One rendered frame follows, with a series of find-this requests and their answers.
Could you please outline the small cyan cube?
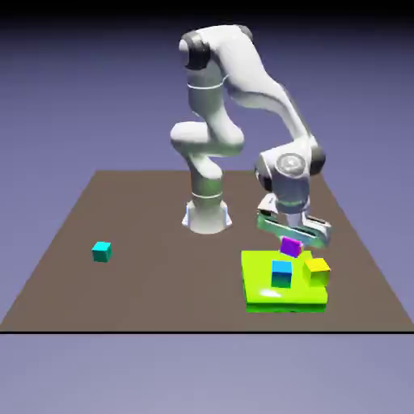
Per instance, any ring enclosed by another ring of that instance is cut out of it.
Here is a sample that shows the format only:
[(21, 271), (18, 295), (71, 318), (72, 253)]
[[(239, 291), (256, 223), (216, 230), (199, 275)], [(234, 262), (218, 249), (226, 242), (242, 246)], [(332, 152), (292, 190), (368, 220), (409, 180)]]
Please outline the small cyan cube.
[(112, 257), (112, 244), (110, 242), (97, 241), (91, 252), (95, 262), (107, 263)]

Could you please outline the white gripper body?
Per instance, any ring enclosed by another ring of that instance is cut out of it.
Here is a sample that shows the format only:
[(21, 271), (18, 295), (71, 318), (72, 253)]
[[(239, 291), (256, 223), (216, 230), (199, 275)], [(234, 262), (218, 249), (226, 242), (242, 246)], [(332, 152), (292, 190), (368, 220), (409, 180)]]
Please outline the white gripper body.
[(304, 246), (324, 248), (330, 243), (332, 225), (324, 220), (312, 217), (305, 212), (299, 214), (299, 223), (289, 226), (280, 223), (278, 215), (258, 210), (256, 225), (259, 229), (276, 235), (279, 239), (290, 238)]

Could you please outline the small blue cube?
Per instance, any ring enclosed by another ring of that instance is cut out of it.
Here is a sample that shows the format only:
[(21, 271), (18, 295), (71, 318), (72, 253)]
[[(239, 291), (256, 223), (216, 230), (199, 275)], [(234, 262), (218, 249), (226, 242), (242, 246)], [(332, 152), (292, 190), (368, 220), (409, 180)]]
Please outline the small blue cube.
[(292, 274), (293, 265), (291, 261), (273, 260), (271, 286), (288, 289), (291, 286)]

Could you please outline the small yellow cube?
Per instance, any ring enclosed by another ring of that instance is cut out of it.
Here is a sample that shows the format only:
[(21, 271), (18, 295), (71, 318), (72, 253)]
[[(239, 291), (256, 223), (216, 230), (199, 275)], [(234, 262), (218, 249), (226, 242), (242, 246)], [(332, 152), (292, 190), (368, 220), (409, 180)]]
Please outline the small yellow cube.
[(311, 258), (304, 261), (302, 272), (309, 286), (327, 287), (331, 268), (324, 258)]

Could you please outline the large lime green box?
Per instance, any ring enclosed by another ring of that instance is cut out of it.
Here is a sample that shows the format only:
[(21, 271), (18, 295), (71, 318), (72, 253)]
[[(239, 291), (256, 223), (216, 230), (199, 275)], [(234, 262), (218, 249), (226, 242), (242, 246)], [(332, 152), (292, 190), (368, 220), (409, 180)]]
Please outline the large lime green box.
[[(310, 251), (302, 251), (298, 258), (279, 251), (243, 251), (241, 268), (247, 311), (323, 312), (327, 305), (327, 287), (309, 286), (302, 272), (304, 261), (311, 258), (314, 257)], [(293, 274), (288, 289), (271, 286), (273, 260), (292, 262)]]

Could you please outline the small purple cube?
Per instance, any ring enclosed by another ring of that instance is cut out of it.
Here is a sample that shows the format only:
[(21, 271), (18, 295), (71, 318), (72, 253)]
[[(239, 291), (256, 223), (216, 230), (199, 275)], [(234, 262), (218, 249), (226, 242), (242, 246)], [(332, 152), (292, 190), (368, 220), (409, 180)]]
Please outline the small purple cube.
[(302, 253), (302, 243), (289, 237), (281, 237), (280, 253), (298, 258)]

